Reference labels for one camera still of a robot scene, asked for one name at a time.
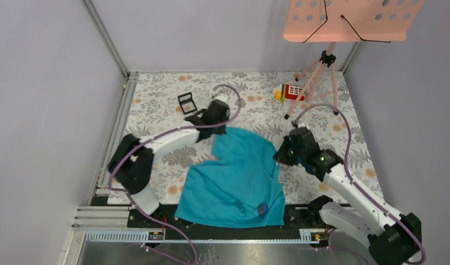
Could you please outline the teal t-shirt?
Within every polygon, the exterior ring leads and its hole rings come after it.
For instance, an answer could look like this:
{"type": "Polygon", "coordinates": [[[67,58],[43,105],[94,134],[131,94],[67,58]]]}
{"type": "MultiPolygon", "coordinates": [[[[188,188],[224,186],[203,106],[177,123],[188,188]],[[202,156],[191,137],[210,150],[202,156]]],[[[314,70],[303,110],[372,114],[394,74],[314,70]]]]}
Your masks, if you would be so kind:
{"type": "Polygon", "coordinates": [[[186,176],[175,215],[201,225],[252,228],[283,225],[285,195],[274,145],[236,127],[216,136],[212,155],[193,165],[186,176]],[[259,216],[257,207],[268,205],[259,216]]]}

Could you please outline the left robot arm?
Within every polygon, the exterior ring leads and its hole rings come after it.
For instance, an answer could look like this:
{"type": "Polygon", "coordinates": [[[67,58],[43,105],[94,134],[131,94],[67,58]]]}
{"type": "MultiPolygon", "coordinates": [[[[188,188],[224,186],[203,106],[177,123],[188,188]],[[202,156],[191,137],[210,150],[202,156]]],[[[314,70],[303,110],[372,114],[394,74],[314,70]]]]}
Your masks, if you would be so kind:
{"type": "Polygon", "coordinates": [[[155,192],[149,187],[153,163],[177,149],[205,140],[213,134],[226,133],[225,122],[230,116],[225,95],[216,96],[206,109],[185,118],[176,129],[160,133],[151,139],[132,134],[124,136],[108,163],[108,171],[119,182],[141,212],[141,220],[149,227],[162,219],[155,192]]]}

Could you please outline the blue round brooch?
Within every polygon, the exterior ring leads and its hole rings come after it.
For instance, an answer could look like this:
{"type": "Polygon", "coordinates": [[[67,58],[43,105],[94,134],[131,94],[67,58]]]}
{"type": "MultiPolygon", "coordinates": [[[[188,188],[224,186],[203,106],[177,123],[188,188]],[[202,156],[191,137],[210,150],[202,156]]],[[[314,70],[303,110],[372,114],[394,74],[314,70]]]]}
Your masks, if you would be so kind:
{"type": "Polygon", "coordinates": [[[261,203],[258,207],[257,207],[257,212],[259,216],[265,216],[268,213],[268,205],[266,203],[261,203]]]}

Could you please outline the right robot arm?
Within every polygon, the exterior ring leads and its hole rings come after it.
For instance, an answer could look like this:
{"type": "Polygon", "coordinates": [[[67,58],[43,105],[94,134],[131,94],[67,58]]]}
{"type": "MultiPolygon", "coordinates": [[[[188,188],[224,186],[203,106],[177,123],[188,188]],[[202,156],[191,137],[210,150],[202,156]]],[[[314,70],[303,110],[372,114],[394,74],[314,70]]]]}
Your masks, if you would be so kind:
{"type": "Polygon", "coordinates": [[[347,211],[329,197],[320,196],[312,201],[307,213],[310,225],[328,224],[340,229],[365,246],[378,264],[403,264],[422,250],[419,218],[413,213],[404,215],[376,197],[350,175],[339,155],[320,148],[308,128],[295,128],[285,136],[274,159],[288,166],[303,166],[354,209],[347,211]]]}

